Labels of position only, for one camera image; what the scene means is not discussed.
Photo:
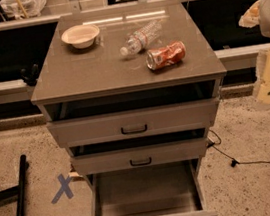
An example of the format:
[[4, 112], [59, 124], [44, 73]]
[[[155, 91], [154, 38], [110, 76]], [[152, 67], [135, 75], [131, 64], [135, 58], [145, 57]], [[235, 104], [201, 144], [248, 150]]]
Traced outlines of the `grey drawer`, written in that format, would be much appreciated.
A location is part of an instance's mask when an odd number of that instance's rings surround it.
[[191, 161], [90, 177], [91, 216], [218, 216], [205, 207]]
[[70, 159], [80, 175], [196, 159], [206, 153], [204, 129], [80, 146]]
[[51, 121], [50, 131], [63, 148], [127, 138], [206, 128], [214, 124], [219, 98], [105, 115]]

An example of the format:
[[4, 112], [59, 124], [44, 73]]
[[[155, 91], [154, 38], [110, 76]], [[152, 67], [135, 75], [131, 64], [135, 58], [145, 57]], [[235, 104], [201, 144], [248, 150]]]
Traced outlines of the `middle grey drawer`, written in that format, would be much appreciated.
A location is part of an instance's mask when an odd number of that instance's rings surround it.
[[204, 129], [80, 146], [70, 159], [80, 175], [196, 159], [206, 153]]

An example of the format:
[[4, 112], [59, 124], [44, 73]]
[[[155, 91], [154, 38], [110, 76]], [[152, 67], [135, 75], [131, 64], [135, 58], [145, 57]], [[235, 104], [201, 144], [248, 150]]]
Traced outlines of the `crushed red coke can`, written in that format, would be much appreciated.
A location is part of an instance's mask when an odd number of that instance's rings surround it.
[[181, 41], [174, 41], [165, 47], [154, 48], [147, 51], [147, 67], [151, 70], [162, 69], [169, 65], [179, 63], [186, 55], [186, 47]]

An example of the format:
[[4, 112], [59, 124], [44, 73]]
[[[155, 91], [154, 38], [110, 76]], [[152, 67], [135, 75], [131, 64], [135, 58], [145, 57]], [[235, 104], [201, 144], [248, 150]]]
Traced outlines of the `white paper bowl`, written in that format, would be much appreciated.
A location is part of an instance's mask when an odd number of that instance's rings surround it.
[[62, 34], [61, 40], [77, 49], [85, 49], [93, 45], [99, 36], [100, 29], [94, 24], [73, 26]]

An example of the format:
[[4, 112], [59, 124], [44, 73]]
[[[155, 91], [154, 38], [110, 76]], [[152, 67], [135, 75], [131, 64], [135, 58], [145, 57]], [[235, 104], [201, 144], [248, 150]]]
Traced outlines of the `black stand leg left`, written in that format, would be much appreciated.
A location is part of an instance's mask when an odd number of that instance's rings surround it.
[[25, 216], [25, 191], [26, 191], [26, 171], [29, 168], [29, 163], [26, 160], [26, 156], [22, 154], [19, 159], [19, 177], [18, 184], [9, 187], [8, 189], [0, 191], [0, 204], [9, 201], [10, 199], [14, 199], [17, 201], [17, 211], [16, 216]]

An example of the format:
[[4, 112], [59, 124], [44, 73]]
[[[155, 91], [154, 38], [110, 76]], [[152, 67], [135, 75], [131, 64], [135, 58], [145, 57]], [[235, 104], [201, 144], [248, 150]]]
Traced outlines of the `top grey drawer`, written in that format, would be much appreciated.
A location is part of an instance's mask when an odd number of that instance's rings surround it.
[[127, 138], [206, 128], [214, 124], [219, 98], [105, 115], [51, 121], [50, 131], [63, 148]]

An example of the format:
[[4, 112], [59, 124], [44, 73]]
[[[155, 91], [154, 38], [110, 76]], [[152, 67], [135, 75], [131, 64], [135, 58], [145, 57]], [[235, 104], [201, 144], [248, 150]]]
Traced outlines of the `clear plastic water bottle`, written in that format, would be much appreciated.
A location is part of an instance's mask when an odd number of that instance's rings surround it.
[[152, 44], [159, 38], [162, 30], [162, 24], [158, 20], [152, 20], [145, 26], [139, 28], [133, 34], [129, 35], [121, 47], [120, 53], [123, 56], [135, 55], [146, 49], [148, 45]]

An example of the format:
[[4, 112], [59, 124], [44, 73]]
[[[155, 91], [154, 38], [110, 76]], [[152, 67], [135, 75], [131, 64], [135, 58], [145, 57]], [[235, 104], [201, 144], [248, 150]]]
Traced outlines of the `bottom grey drawer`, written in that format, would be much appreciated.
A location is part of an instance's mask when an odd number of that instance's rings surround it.
[[191, 161], [90, 177], [91, 216], [218, 216], [205, 207]]

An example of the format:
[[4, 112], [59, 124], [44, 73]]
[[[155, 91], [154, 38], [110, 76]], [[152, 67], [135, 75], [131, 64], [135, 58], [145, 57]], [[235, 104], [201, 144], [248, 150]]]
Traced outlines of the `grey three-drawer cabinet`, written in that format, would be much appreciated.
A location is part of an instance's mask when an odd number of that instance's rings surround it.
[[[119, 52], [128, 33], [152, 19], [163, 24], [160, 45], [184, 43], [180, 63], [157, 71], [146, 57]], [[54, 37], [32, 95], [47, 124], [52, 121], [105, 115], [219, 98], [225, 68], [178, 0], [111, 7], [64, 15], [58, 32], [78, 24], [95, 24], [98, 41], [87, 50]]]

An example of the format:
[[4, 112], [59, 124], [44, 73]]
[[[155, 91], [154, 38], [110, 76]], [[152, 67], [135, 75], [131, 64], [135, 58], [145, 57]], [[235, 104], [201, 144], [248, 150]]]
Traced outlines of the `white plastic bag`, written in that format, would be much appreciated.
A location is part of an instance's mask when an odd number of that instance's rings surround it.
[[1, 0], [2, 9], [10, 18], [24, 19], [41, 14], [47, 0]]

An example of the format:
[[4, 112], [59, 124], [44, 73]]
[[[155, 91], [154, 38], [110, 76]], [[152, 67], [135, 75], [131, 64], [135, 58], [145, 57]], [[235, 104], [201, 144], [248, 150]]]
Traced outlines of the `blue tape cross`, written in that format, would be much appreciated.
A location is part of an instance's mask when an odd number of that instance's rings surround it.
[[73, 191], [70, 189], [70, 183], [72, 178], [70, 176], [64, 177], [62, 175], [57, 176], [59, 184], [61, 185], [60, 188], [58, 189], [56, 195], [53, 197], [51, 203], [56, 204], [60, 200], [60, 197], [62, 195], [66, 195], [69, 199], [73, 198]]

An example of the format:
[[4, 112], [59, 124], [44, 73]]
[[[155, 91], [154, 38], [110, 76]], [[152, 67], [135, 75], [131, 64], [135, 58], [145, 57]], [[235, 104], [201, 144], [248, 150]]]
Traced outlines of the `black clamp on rail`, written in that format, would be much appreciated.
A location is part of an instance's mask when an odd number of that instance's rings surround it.
[[21, 69], [20, 73], [21, 73], [21, 78], [23, 79], [26, 85], [35, 86], [39, 79], [38, 77], [40, 75], [39, 65], [34, 64], [29, 69]]

